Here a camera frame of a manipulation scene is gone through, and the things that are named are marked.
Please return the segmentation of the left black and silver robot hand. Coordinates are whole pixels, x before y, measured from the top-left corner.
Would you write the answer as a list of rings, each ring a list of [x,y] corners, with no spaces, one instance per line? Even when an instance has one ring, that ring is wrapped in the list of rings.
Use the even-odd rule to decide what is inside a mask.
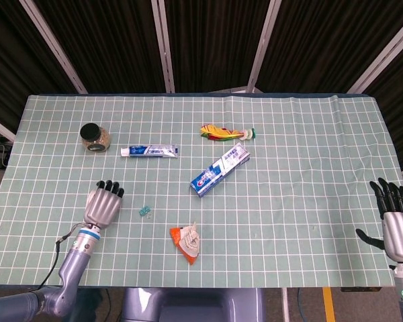
[[[92,190],[87,197],[84,222],[105,229],[118,214],[123,196],[124,189],[119,182],[98,181],[96,189]]]

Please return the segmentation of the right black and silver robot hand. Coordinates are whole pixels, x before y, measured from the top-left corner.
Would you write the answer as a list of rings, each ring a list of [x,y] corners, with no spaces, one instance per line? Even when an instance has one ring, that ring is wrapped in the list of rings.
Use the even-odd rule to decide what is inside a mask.
[[[403,186],[383,178],[369,185],[375,193],[383,238],[370,237],[359,228],[355,232],[366,244],[383,250],[391,260],[403,263]]]

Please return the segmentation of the purple grey robot base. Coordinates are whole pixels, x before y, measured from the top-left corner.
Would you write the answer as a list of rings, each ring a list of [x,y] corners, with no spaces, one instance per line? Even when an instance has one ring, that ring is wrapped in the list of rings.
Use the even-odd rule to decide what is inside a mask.
[[[265,322],[260,288],[127,288],[120,322]]]

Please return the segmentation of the glass jar with black lid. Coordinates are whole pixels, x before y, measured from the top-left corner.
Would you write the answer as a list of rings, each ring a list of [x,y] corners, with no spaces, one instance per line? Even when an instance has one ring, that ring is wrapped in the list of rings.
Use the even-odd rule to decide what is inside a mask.
[[[79,134],[84,147],[90,152],[104,152],[110,147],[109,132],[96,123],[86,123]]]

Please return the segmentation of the blue white toothpaste tube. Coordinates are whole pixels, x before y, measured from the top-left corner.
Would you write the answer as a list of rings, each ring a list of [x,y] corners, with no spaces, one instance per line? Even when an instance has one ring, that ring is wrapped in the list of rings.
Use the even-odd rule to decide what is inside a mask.
[[[178,147],[173,144],[139,145],[120,149],[121,156],[134,158],[176,158],[178,153]]]

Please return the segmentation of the orange packet with white mesh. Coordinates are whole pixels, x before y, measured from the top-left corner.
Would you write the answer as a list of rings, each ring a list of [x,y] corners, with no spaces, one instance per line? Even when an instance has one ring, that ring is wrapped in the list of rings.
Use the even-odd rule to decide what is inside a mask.
[[[184,255],[190,265],[195,264],[199,256],[199,233],[196,223],[185,227],[172,227],[169,234],[174,245]]]

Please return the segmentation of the green grid tablecloth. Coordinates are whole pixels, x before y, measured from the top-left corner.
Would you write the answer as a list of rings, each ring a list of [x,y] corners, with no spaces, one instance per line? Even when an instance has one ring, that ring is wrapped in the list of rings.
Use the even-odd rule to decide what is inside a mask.
[[[109,132],[106,151],[84,147],[86,123]],[[200,135],[206,124],[256,138],[212,141]],[[198,197],[190,182],[237,143],[249,160]],[[178,157],[120,154],[156,144],[176,145]],[[368,96],[31,96],[0,184],[0,285],[58,284],[56,240],[82,222],[96,183],[113,180],[122,208],[85,286],[389,286],[390,260],[355,233],[382,234],[369,186],[378,178],[402,181]],[[190,265],[169,230],[192,223]]]

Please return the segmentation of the blue white toothpaste box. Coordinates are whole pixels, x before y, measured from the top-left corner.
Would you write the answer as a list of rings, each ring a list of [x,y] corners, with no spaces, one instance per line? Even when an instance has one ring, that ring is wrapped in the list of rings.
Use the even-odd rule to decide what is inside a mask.
[[[195,177],[190,186],[198,197],[202,198],[249,158],[250,153],[241,143],[237,143]]]

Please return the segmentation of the white table leg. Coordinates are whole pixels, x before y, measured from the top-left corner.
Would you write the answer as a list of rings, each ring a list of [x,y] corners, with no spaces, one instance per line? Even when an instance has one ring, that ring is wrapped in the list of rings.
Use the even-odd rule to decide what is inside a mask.
[[[290,322],[289,303],[286,288],[281,288],[281,307],[282,307],[283,322]]]

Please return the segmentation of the black curtain backdrop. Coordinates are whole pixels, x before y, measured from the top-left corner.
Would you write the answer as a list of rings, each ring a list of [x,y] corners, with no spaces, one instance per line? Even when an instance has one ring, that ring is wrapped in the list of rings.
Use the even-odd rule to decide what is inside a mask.
[[[88,93],[166,90],[152,0],[33,0]],[[269,0],[164,0],[178,93],[249,83]],[[255,86],[344,93],[403,27],[403,0],[281,0]],[[0,0],[0,123],[76,88],[19,0]],[[366,88],[403,168],[403,51]]]

